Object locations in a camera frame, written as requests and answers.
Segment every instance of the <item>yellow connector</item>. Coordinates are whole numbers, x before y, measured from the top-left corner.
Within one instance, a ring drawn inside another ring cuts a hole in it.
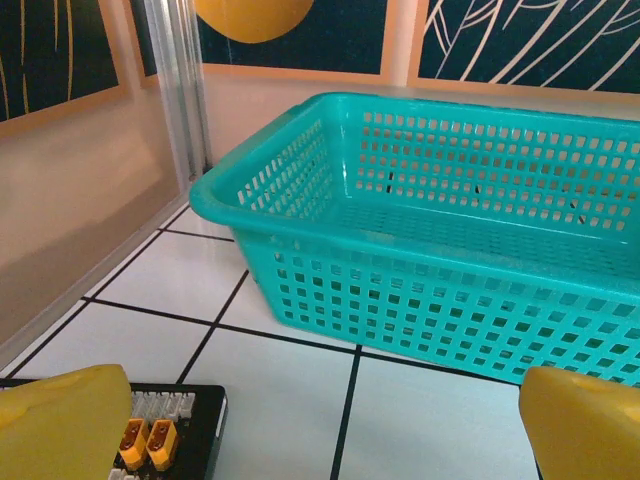
[[[129,470],[137,470],[147,459],[149,427],[143,418],[132,418],[120,442],[120,456]]]
[[[176,456],[178,432],[171,420],[156,420],[147,442],[147,451],[156,470],[169,468]]]

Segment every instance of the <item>black grout line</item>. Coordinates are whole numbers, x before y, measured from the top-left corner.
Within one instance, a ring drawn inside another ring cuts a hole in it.
[[[502,385],[509,385],[511,387],[518,386],[517,383],[507,382],[505,380],[498,380],[497,378],[486,377],[484,375],[479,375],[477,373],[458,370],[456,368],[451,368],[451,367],[444,367],[442,365],[435,365],[433,363],[422,363],[420,361],[412,360],[410,358],[407,358],[405,360],[404,358],[387,357],[386,355],[380,355],[378,353],[370,353],[370,352],[362,352],[362,356],[366,358],[374,358],[376,360],[384,360],[386,362],[407,365],[409,367],[418,367],[418,368],[423,368],[425,370],[434,370],[436,372],[450,373],[452,375],[458,375],[461,377],[474,378],[476,380],[485,380],[487,382],[500,383]]]
[[[233,238],[216,237],[215,235],[205,235],[204,233],[183,232],[181,230],[172,230],[168,228],[159,228],[158,230],[160,230],[161,232],[177,233],[179,235],[188,235],[190,237],[208,238],[211,240],[222,240],[223,242],[231,242],[231,243],[235,242]]]
[[[227,325],[220,323],[218,328],[221,330],[229,330],[231,332],[245,333],[247,335],[253,335],[256,337],[271,338],[273,340],[280,340],[288,343],[295,343],[297,345],[305,345],[307,347],[320,348],[322,350],[331,350],[332,352],[347,353],[353,355],[354,350],[352,348],[336,347],[334,345],[327,345],[326,343],[312,342],[309,340],[301,340],[299,338],[285,337],[283,335],[276,335],[274,333],[261,332],[259,330],[251,330],[249,328],[236,327],[235,325]]]
[[[33,352],[31,352],[29,355],[27,355],[27,358],[25,358],[22,362],[20,362],[20,364],[18,364],[18,366],[16,368],[11,370],[11,372],[9,372],[9,374],[7,375],[6,378],[13,378],[20,370],[22,370],[24,368],[24,366],[27,363],[29,363],[31,360],[33,360],[33,357],[35,357],[38,353],[40,353],[40,351],[42,351],[42,349],[44,347],[46,347],[49,344],[49,342],[51,342],[51,340],[53,340],[64,329],[64,327],[69,325],[69,323],[71,323],[71,320],[76,318],[80,314],[80,312],[82,312],[87,307],[87,305],[89,305],[89,302],[85,302],[83,305],[78,307],[78,309],[75,312],[73,312],[69,316],[69,318],[67,318],[64,321],[64,323],[62,325],[60,325],[58,328],[56,328],[55,332],[53,332],[51,335],[49,335],[40,345],[38,345],[35,348],[35,350]]]
[[[125,263],[125,264],[122,266],[122,268],[120,268],[120,269],[119,269],[119,270],[118,270],[118,271],[117,271],[117,272],[116,272],[116,273],[115,273],[115,274],[114,274],[114,275],[113,275],[109,280],[107,280],[107,281],[105,282],[105,284],[104,284],[102,287],[100,287],[100,288],[96,291],[96,293],[94,293],[93,295],[91,295],[91,299],[92,299],[92,300],[94,300],[98,295],[100,295],[100,294],[104,291],[104,289],[105,289],[105,288],[107,288],[109,285],[111,285],[111,283],[112,283],[116,278],[118,278],[118,277],[120,276],[120,274],[121,274],[122,272],[124,272],[124,271],[127,269],[127,267],[128,267],[129,265],[131,265],[131,264],[134,262],[134,260],[136,260],[140,255],[142,255],[142,252],[144,252],[147,248],[149,248],[149,246],[151,246],[151,244],[152,244],[153,242],[155,242],[155,241],[158,239],[158,237],[159,237],[160,235],[162,235],[162,232],[161,232],[161,231],[159,231],[159,232],[156,234],[156,236],[155,236],[155,237],[153,237],[151,240],[149,240],[149,241],[147,242],[147,244],[146,244],[146,245],[144,245],[140,250],[138,250],[138,251],[136,252],[136,254],[135,254],[133,257],[131,257],[127,263]]]
[[[198,357],[202,353],[202,350],[204,350],[205,345],[207,344],[207,342],[211,338],[211,335],[213,335],[213,332],[215,331],[216,327],[220,323],[220,320],[222,320],[222,317],[224,316],[224,314],[227,312],[227,309],[229,308],[229,305],[231,305],[231,302],[233,301],[235,296],[238,294],[238,291],[240,290],[240,287],[242,287],[242,284],[244,283],[244,281],[245,281],[245,279],[247,278],[248,275],[249,275],[249,270],[245,270],[244,273],[242,274],[242,277],[240,277],[240,280],[238,280],[238,283],[236,284],[236,286],[234,287],[233,291],[231,292],[231,295],[229,295],[229,298],[227,298],[227,301],[225,302],[224,306],[222,307],[222,310],[220,310],[220,313],[218,313],[218,316],[213,321],[213,324],[209,328],[209,331],[207,331],[207,333],[205,334],[204,338],[200,342],[200,345],[198,345],[198,348],[196,348],[196,351],[193,352],[193,355],[191,356],[191,358],[187,362],[187,366],[184,367],[184,370],[182,371],[182,373],[178,377],[178,380],[176,380],[176,383],[178,383],[178,384],[183,383],[185,378],[187,378],[187,375],[189,375],[189,372],[191,371],[191,368],[196,363],[196,360],[198,360]]]
[[[340,430],[338,431],[336,451],[333,455],[333,465],[331,467],[331,475],[329,476],[330,480],[338,480],[338,477],[340,476],[340,465],[342,464],[342,454],[344,453],[344,444],[347,439],[347,429],[349,428],[349,417],[351,416],[353,393],[356,390],[356,379],[358,378],[358,367],[360,366],[361,353],[362,345],[358,345],[353,355],[353,363],[351,364],[351,375],[349,376],[347,395],[344,399],[344,409],[342,410],[342,420],[340,421]]]
[[[164,227],[160,227],[159,230],[164,230],[166,228],[169,228],[171,225],[173,225],[176,222],[176,220],[178,220],[182,216],[184,212],[189,210],[189,208],[191,208],[191,205],[189,205],[189,202],[187,202],[187,204],[182,208],[182,211],[178,215],[173,217],[171,221],[167,223]]]
[[[151,308],[136,307],[136,306],[127,305],[124,303],[112,302],[110,300],[101,300],[99,298],[82,297],[82,299],[86,300],[87,302],[97,303],[99,305],[106,305],[109,307],[122,308],[124,310],[132,310],[134,312],[147,313],[149,315],[155,315],[157,317],[171,318],[172,320],[181,320],[187,323],[195,323],[196,325],[205,325],[207,327],[210,327],[211,325],[213,325],[213,322],[208,322],[206,320],[200,320],[198,318],[193,318],[193,317],[186,317],[184,315],[178,315],[175,313],[162,312],[160,310],[153,310]]]

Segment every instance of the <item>white tile floor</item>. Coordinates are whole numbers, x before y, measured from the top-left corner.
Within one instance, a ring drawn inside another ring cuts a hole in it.
[[[223,385],[218,480],[538,478],[517,387],[279,324],[231,239],[183,209],[0,375]]]

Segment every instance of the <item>turquoise plastic basket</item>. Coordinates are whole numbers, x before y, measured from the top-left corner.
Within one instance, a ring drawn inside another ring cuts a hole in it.
[[[287,325],[521,383],[640,386],[640,125],[309,99],[201,178]]]

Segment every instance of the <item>metal frame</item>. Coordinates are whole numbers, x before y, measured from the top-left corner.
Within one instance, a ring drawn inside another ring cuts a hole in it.
[[[145,0],[180,191],[212,168],[193,0]]]

